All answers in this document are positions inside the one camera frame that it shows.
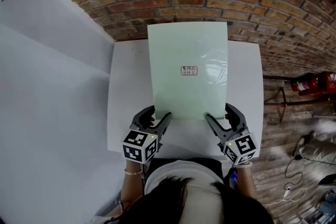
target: hand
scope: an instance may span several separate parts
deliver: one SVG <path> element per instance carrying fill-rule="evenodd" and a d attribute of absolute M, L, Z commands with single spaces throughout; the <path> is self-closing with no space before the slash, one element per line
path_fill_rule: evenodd
<path fill-rule="evenodd" d="M 149 122 L 149 126 L 154 126 L 154 122 L 153 121 L 155 121 L 155 119 L 153 117 L 151 117 L 151 121 Z"/>

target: white tabletop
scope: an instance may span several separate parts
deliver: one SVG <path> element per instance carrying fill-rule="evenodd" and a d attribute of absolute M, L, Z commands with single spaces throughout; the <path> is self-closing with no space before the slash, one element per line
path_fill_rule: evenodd
<path fill-rule="evenodd" d="M 226 102 L 245 115 L 259 147 L 264 115 L 262 75 L 259 46 L 229 41 Z M 150 105 L 153 105 L 153 94 L 148 41 L 116 42 L 109 86 L 108 150 L 122 152 L 120 139 L 129 132 L 134 115 Z M 228 121 L 219 122 L 224 128 L 230 128 Z M 205 120 L 172 121 L 161 143 L 163 146 L 155 157 L 226 159 L 217 146 L 219 138 Z"/>

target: floor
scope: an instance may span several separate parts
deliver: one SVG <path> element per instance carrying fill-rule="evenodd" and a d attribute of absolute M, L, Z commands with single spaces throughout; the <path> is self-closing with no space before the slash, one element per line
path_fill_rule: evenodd
<path fill-rule="evenodd" d="M 273 96 L 283 87 L 288 102 L 306 100 L 292 92 L 289 83 L 279 80 L 264 80 L 264 99 Z M 282 200 L 283 186 L 288 182 L 297 183 L 300 175 L 287 179 L 284 172 L 292 159 L 297 140 L 315 130 L 317 138 L 321 140 L 336 140 L 336 121 L 313 118 L 313 114 L 330 115 L 333 105 L 305 105 L 288 107 L 282 123 L 279 123 L 279 114 L 282 108 L 264 107 L 264 129 L 262 134 L 260 157 L 254 161 L 253 171 L 257 189 L 257 198 L 262 204 Z M 291 197 L 297 191 L 307 187 L 307 193 L 298 202 L 280 202 L 266 206 L 277 223 L 297 223 L 298 216 L 306 216 L 323 198 L 331 187 L 318 186 L 318 182 L 326 175 L 334 174 L 334 166 L 309 162 L 306 160 L 293 161 L 287 175 L 303 172 L 302 181 L 292 186 Z M 302 191 L 294 200 L 302 197 Z"/>

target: wrist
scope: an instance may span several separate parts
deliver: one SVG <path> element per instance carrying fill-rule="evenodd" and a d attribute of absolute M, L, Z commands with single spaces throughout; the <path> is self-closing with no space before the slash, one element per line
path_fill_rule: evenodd
<path fill-rule="evenodd" d="M 141 171 L 141 164 L 127 160 L 126 171 L 129 173 L 138 173 Z"/>
<path fill-rule="evenodd" d="M 252 165 L 253 165 L 252 162 L 246 161 L 244 163 L 238 164 L 236 168 L 237 169 L 250 169 Z"/>

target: power plug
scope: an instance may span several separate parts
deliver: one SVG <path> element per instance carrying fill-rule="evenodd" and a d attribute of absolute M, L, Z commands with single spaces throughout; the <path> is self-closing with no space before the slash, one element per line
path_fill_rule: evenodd
<path fill-rule="evenodd" d="M 285 199 L 289 195 L 289 193 L 290 193 L 290 187 L 288 186 L 282 198 Z"/>

